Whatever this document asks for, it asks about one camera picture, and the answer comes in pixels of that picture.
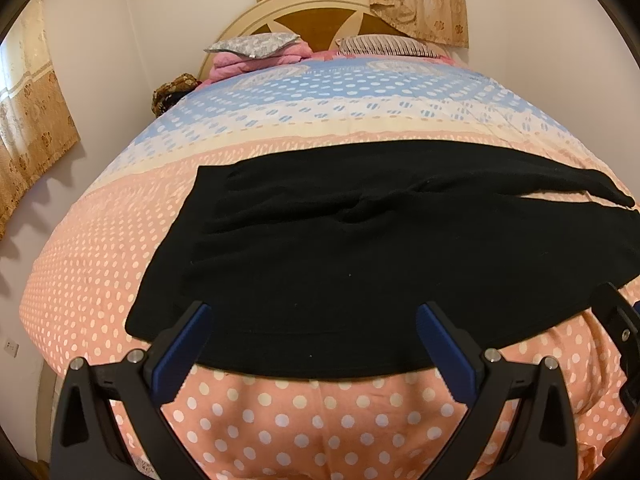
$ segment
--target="pink blanket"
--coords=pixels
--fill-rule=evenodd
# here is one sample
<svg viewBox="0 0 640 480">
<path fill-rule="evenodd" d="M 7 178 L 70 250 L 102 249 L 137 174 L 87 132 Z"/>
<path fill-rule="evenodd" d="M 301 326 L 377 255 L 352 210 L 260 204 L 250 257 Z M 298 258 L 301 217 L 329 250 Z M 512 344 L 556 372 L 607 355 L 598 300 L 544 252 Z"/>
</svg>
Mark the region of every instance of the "pink blanket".
<svg viewBox="0 0 640 480">
<path fill-rule="evenodd" d="M 222 68 L 216 68 L 214 66 L 212 67 L 211 72 L 209 72 L 209 79 L 203 81 L 197 89 L 247 72 L 262 70 L 263 68 L 269 68 L 271 66 L 297 63 L 300 62 L 301 59 L 302 58 L 300 56 L 267 57 L 265 59 L 242 61 L 240 63 L 234 63 L 233 65 L 223 66 Z"/>
<path fill-rule="evenodd" d="M 281 48 L 275 54 L 265 59 L 271 59 L 281 56 L 300 56 L 301 58 L 306 59 L 308 57 L 312 57 L 313 54 L 314 51 L 311 50 L 311 47 L 309 47 L 309 44 L 306 41 L 297 41 L 296 43 Z M 235 63 L 252 60 L 253 59 L 250 57 L 240 56 L 239 54 L 234 54 L 233 52 L 220 52 L 219 54 L 216 54 L 216 57 L 213 58 L 213 66 L 215 68 L 223 68 Z"/>
</svg>

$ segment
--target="bedspread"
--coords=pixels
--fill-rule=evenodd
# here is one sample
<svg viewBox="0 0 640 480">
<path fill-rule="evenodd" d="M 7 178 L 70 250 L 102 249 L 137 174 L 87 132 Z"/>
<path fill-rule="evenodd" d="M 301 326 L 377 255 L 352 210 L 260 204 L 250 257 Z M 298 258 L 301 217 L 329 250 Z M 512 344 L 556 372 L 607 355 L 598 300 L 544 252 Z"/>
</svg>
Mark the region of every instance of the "bedspread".
<svg viewBox="0 0 640 480">
<path fill-rule="evenodd" d="M 55 229 L 33 266 L 22 321 L 59 374 L 71 359 L 114 362 L 132 348 L 124 322 L 154 250 L 191 190 L 197 167 L 350 142 L 441 139 L 504 146 L 608 174 L 584 145 L 542 111 L 491 78 L 431 60 L 308 60 L 216 83 L 181 100 L 107 167 Z M 594 200 L 587 193 L 538 193 Z M 623 289 L 640 299 L 639 280 Z M 588 472 L 619 436 L 619 355 L 585 312 L 504 350 L 539 362 L 555 355 L 569 386 Z M 113 403 L 130 451 L 143 456 L 126 413 Z M 474 472 L 486 472 L 514 403 Z M 163 408 L 212 478 L 342 480 L 413 478 L 462 418 L 437 370 L 343 383 L 287 381 L 193 367 Z"/>
</svg>

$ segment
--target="headboard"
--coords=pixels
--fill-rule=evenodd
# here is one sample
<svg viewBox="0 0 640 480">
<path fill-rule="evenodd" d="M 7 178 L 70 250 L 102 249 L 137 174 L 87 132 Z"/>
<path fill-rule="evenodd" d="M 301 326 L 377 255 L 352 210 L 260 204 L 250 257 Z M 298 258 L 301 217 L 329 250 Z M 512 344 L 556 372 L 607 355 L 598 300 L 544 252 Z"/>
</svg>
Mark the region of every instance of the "headboard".
<svg viewBox="0 0 640 480">
<path fill-rule="evenodd" d="M 359 34 L 405 36 L 369 10 L 369 0 L 262 0 L 236 19 L 218 40 L 262 32 L 295 32 L 314 52 L 336 48 L 336 40 Z M 208 54 L 198 78 L 209 76 Z"/>
</svg>

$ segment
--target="white polka dot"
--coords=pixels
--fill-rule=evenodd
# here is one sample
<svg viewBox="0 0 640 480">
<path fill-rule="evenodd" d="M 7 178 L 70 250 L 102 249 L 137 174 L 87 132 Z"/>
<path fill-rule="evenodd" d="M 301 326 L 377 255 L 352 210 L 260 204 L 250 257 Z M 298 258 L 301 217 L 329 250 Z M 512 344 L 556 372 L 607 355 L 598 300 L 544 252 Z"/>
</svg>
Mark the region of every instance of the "white polka dot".
<svg viewBox="0 0 640 480">
<path fill-rule="evenodd" d="M 306 397 L 302 395 L 293 397 L 293 405 L 299 410 L 301 410 L 306 406 Z"/>
<path fill-rule="evenodd" d="M 442 416 L 451 416 L 451 415 L 453 415 L 453 412 L 454 412 L 454 408 L 449 403 L 443 404 L 441 409 L 440 409 L 440 414 Z"/>
<path fill-rule="evenodd" d="M 324 426 L 324 422 L 320 415 L 314 415 L 314 418 L 311 419 L 311 423 L 314 425 L 314 428 L 317 428 L 318 430 Z"/>
<path fill-rule="evenodd" d="M 342 420 L 340 421 L 340 424 L 342 425 L 343 428 L 353 428 L 353 425 L 356 423 L 355 419 L 351 416 L 351 415 L 345 415 Z"/>
<path fill-rule="evenodd" d="M 356 406 L 358 406 L 359 408 L 368 408 L 370 403 L 371 401 L 366 395 L 360 395 L 356 399 Z"/>
<path fill-rule="evenodd" d="M 298 447 L 306 447 L 309 445 L 309 437 L 304 433 L 300 433 L 293 439 L 293 443 Z"/>
<path fill-rule="evenodd" d="M 347 453 L 344 456 L 344 461 L 349 465 L 355 465 L 358 461 L 358 456 L 354 452 Z"/>
<path fill-rule="evenodd" d="M 418 424 L 420 422 L 421 418 L 422 418 L 422 416 L 420 415 L 420 413 L 411 412 L 411 413 L 409 413 L 409 415 L 406 416 L 406 421 L 409 424 Z"/>
<path fill-rule="evenodd" d="M 286 453 L 278 453 L 276 455 L 276 461 L 280 465 L 289 465 L 291 463 L 291 457 Z"/>
<path fill-rule="evenodd" d="M 269 394 L 258 395 L 258 402 L 261 406 L 269 406 L 271 404 L 271 396 Z"/>
<path fill-rule="evenodd" d="M 399 433 L 396 433 L 393 439 L 391 439 L 391 442 L 394 444 L 395 447 L 402 447 L 404 446 L 404 436 L 402 436 Z"/>
<path fill-rule="evenodd" d="M 360 435 L 360 442 L 364 444 L 364 446 L 371 446 L 373 444 L 374 438 L 370 433 L 363 433 Z"/>
<path fill-rule="evenodd" d="M 372 467 L 367 467 L 364 470 L 364 478 L 367 480 L 373 480 L 376 476 L 378 476 L 378 472 Z"/>
<path fill-rule="evenodd" d="M 392 394 L 391 397 L 389 397 L 389 403 L 391 403 L 393 407 L 399 408 L 402 406 L 402 395 Z"/>
<path fill-rule="evenodd" d="M 280 413 L 276 415 L 276 426 L 280 426 L 281 428 L 286 428 L 289 425 L 289 417 L 284 413 Z"/>
<path fill-rule="evenodd" d="M 258 438 L 260 439 L 260 442 L 263 444 L 271 443 L 271 433 L 269 433 L 268 431 L 263 430 L 260 433 L 258 433 Z"/>
<path fill-rule="evenodd" d="M 422 391 L 422 398 L 427 402 L 431 402 L 436 398 L 436 392 L 432 388 L 425 388 Z"/>
<path fill-rule="evenodd" d="M 442 430 L 437 426 L 433 426 L 427 430 L 427 438 L 429 440 L 436 440 L 442 436 Z"/>
<path fill-rule="evenodd" d="M 389 425 L 389 418 L 384 413 L 380 413 L 380 415 L 376 416 L 376 424 L 380 426 L 380 428 L 384 428 Z"/>
</svg>

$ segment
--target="pillow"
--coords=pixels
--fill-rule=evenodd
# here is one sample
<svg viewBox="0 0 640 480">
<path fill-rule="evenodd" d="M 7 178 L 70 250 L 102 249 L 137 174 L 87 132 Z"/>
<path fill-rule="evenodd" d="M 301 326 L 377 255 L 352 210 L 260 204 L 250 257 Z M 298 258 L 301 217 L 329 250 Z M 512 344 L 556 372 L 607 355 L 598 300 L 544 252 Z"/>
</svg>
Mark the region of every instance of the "pillow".
<svg viewBox="0 0 640 480">
<path fill-rule="evenodd" d="M 292 32 L 265 32 L 253 36 L 239 36 L 230 40 L 214 43 L 205 52 L 233 52 L 252 59 L 269 57 L 289 43 L 293 43 L 299 35 Z"/>
<path fill-rule="evenodd" d="M 363 34 L 351 36 L 337 41 L 338 52 L 348 54 L 377 54 L 382 56 L 440 56 L 420 41 L 392 34 Z"/>
<path fill-rule="evenodd" d="M 303 59 L 307 59 L 313 56 L 313 54 L 314 51 L 311 50 L 311 47 L 309 47 L 308 43 L 306 41 L 300 40 L 296 41 L 295 43 L 291 43 L 284 48 L 281 48 L 269 57 L 300 56 Z M 222 68 L 225 66 L 233 65 L 235 63 L 240 63 L 242 61 L 249 61 L 250 59 L 250 57 L 238 56 L 238 54 L 234 54 L 233 52 L 220 52 L 213 58 L 213 65 L 216 68 Z"/>
</svg>

